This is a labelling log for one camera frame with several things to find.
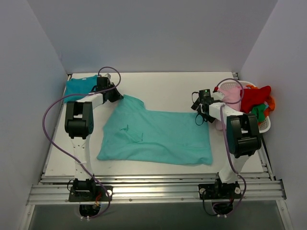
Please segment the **mint green t shirt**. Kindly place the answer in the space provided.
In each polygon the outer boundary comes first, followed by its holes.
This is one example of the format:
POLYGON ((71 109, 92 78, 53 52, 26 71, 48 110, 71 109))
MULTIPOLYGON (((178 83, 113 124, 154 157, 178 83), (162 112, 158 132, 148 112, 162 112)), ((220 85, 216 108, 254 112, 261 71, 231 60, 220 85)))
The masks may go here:
POLYGON ((103 127, 96 158, 211 165, 209 127, 195 113, 147 110, 143 101, 124 95, 103 127))

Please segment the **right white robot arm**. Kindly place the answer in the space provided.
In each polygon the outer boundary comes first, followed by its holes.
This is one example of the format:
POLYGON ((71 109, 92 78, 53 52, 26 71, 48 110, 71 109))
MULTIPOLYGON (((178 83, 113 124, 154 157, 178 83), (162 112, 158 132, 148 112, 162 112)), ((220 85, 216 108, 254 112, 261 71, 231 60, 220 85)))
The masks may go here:
POLYGON ((229 184, 238 181, 246 161, 261 147, 258 120, 254 114, 234 108, 240 104, 241 95, 230 101, 221 91, 205 89, 193 94, 198 98, 191 109, 201 116, 203 122, 221 122, 227 161, 218 172, 219 182, 213 185, 213 192, 223 198, 230 193, 229 184))

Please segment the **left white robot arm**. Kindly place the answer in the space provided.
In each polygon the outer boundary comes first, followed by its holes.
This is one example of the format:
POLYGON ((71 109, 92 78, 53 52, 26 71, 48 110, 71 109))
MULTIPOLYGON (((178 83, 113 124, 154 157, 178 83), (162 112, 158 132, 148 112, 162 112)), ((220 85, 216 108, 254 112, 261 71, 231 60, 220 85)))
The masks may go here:
POLYGON ((80 196, 91 201, 96 197, 96 182, 90 160, 90 137, 94 130, 94 109, 105 102, 122 100, 111 81, 111 75, 98 76, 96 85, 91 88, 90 95, 76 101, 66 103, 66 133, 71 139, 75 159, 75 176, 73 188, 79 190, 80 196))

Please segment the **folded teal t shirt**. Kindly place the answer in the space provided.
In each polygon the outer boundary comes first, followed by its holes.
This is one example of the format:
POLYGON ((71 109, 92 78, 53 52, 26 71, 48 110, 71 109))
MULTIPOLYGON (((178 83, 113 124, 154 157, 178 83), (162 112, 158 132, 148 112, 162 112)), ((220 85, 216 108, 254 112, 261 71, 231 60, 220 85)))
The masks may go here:
POLYGON ((66 90, 64 96, 70 94, 88 94, 97 84, 97 75, 81 78, 81 79, 70 79, 66 82, 66 90))

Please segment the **pink t shirt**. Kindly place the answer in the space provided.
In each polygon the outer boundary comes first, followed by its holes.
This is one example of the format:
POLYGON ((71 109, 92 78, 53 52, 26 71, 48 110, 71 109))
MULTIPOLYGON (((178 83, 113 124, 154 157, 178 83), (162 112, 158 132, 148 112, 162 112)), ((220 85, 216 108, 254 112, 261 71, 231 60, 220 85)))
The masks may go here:
MULTIPOLYGON (((237 102, 241 98, 241 88, 239 85, 234 86, 228 90, 224 90, 222 88, 218 88, 218 92, 221 92, 224 94, 224 98, 222 99, 225 103, 234 103, 237 102)), ((240 111, 241 102, 236 104, 228 104, 229 107, 236 111, 240 111)))

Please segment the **red t shirt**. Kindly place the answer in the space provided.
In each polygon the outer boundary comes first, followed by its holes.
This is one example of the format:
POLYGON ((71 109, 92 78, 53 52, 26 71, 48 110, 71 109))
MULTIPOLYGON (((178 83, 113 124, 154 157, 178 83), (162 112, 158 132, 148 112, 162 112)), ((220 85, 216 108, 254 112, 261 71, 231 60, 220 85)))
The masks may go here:
POLYGON ((240 111, 243 113, 249 113, 253 107, 263 104, 271 94, 271 87, 264 86, 257 88, 253 85, 247 85, 244 88, 243 99, 241 100, 240 111))

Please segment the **white plastic laundry basket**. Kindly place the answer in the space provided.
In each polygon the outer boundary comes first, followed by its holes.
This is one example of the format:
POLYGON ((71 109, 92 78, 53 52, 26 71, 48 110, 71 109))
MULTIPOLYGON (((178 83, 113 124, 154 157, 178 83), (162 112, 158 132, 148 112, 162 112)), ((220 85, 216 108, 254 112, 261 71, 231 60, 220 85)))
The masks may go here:
MULTIPOLYGON (((228 90, 228 89, 230 89, 230 88, 232 88, 232 87, 234 87, 234 86, 239 85, 240 88, 241 88, 241 94, 240 94, 240 95, 243 96, 243 95, 244 95, 244 88, 245 88, 248 84, 254 85, 253 83, 248 82, 248 81, 242 81, 242 80, 240 80, 239 82, 236 82, 236 81, 230 81, 230 80, 228 80, 228 81, 225 81, 225 82, 221 83, 221 84, 218 86, 218 88, 222 88, 222 89, 224 89, 224 90, 228 90)), ((258 127, 259 127, 260 133, 265 133, 265 132, 267 132, 267 131, 270 129, 270 127, 271 127, 271 122, 270 122, 269 115, 266 116, 266 118, 265 118, 265 120, 264 120, 263 122, 258 123, 258 127)))

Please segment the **orange t shirt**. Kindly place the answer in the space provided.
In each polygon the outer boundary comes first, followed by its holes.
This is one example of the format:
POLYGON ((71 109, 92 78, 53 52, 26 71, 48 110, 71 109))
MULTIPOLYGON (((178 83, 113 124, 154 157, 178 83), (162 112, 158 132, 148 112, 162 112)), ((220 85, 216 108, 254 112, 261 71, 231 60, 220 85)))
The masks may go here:
POLYGON ((276 107, 275 100, 271 96, 271 94, 270 94, 269 98, 264 102, 264 104, 266 104, 265 115, 268 116, 271 112, 273 112, 275 110, 275 107, 276 107))

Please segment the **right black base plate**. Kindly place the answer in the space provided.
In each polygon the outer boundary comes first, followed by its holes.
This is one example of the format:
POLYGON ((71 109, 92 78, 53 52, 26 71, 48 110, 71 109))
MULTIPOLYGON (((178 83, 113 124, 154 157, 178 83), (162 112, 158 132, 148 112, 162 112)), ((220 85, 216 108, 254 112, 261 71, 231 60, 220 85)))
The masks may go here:
POLYGON ((242 197, 239 184, 199 184, 199 197, 204 200, 239 199, 242 197))

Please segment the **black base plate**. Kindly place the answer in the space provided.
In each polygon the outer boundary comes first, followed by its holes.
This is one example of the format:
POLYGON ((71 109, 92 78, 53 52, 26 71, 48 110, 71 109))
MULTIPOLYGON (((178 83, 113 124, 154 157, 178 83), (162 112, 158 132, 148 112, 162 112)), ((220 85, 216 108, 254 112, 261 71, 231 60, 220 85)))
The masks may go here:
POLYGON ((242 197, 239 184, 199 184, 199 197, 204 200, 239 199, 242 197))
POLYGON ((90 190, 75 190, 73 187, 71 187, 69 192, 69 202, 95 202, 95 201, 111 201, 112 200, 112 193, 113 193, 113 187, 107 186, 106 187, 109 195, 107 195, 107 192, 103 190, 102 187, 97 186, 94 191, 90 190))

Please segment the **aluminium rail frame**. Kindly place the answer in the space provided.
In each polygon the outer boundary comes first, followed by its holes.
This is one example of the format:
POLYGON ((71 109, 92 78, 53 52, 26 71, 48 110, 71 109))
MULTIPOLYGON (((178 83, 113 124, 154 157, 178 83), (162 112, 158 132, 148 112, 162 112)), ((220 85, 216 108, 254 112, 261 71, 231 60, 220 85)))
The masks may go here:
MULTIPOLYGON (((200 184, 214 182, 212 175, 172 175, 103 178, 102 183, 113 187, 113 204, 136 203, 189 203, 199 200, 200 184)), ((272 180, 267 173, 246 176, 245 201, 285 200, 282 181, 272 180)), ((32 186, 27 200, 29 205, 69 204, 67 183, 61 179, 41 180, 32 186)))

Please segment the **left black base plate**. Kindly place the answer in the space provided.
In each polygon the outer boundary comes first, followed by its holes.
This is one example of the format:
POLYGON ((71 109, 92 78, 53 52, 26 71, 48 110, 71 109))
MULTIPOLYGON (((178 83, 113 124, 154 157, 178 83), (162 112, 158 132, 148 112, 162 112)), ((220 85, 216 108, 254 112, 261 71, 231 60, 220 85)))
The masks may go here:
POLYGON ((95 201, 111 201, 112 200, 112 193, 113 193, 113 187, 107 186, 106 187, 109 195, 107 195, 107 192, 103 190, 102 187, 97 186, 94 191, 90 190, 75 190, 73 187, 71 187, 69 192, 69 202, 95 202, 95 201))

